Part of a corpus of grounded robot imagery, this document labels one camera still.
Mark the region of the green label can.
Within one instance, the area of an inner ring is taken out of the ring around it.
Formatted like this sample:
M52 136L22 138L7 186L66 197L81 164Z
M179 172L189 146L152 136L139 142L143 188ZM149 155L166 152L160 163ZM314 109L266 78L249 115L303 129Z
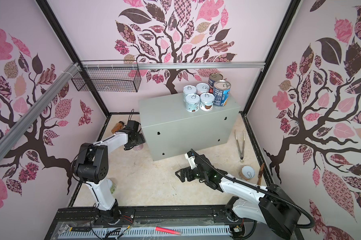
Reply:
M111 192L111 194L114 194L114 192L116 190L116 184L111 180L109 180L109 184L110 184L110 192Z

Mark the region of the pink can white lid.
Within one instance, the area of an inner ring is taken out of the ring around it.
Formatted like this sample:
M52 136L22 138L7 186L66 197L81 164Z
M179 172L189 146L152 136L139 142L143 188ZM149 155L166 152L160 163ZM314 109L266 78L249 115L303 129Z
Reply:
M196 94L200 96L205 93L209 93L209 85L205 84L205 83L197 84L196 85Z

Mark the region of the la sicilia tomato can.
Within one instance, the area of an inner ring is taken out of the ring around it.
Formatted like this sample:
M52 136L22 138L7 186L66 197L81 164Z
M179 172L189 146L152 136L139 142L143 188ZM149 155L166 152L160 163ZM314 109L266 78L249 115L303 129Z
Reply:
M213 93L213 86L216 81L223 80L222 74L210 74L208 79L209 93Z

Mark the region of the teal can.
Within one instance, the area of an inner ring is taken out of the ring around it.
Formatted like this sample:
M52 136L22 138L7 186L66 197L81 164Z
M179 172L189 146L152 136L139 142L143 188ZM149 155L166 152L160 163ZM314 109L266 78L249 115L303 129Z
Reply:
M203 93L200 96L200 109L208 112L213 109L214 95L210 93Z
M185 99L188 95L196 94L196 87L192 85L187 85L183 88L183 101L185 102Z
M185 108L188 112L195 113L199 110L200 96L189 94L185 97Z

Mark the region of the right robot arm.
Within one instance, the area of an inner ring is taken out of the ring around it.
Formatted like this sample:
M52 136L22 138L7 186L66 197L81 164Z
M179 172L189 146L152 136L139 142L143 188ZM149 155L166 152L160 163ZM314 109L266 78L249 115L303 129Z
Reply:
M236 223L242 219L263 223L277 236L289 240L295 229L312 229L314 217L293 202L284 190L275 184L255 185L215 168L205 155L194 150L185 154L189 167L175 175L181 182L198 180L212 190L231 194L225 206L227 219Z

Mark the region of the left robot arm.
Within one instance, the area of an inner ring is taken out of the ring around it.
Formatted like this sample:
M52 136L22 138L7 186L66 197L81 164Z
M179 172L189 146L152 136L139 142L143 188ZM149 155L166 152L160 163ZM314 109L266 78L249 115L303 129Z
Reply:
M120 220L118 202L111 193L112 181L107 180L109 154L123 147L125 151L145 143L140 123L128 120L127 125L112 136L81 145L78 158L74 160L73 175L90 189L95 200L97 216L100 220L113 225Z

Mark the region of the blue label tall can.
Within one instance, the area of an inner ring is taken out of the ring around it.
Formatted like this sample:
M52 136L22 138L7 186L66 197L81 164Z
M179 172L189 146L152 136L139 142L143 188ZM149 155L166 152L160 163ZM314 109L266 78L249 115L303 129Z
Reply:
M214 102L213 105L223 107L226 105L231 84L226 80L216 81L213 85Z

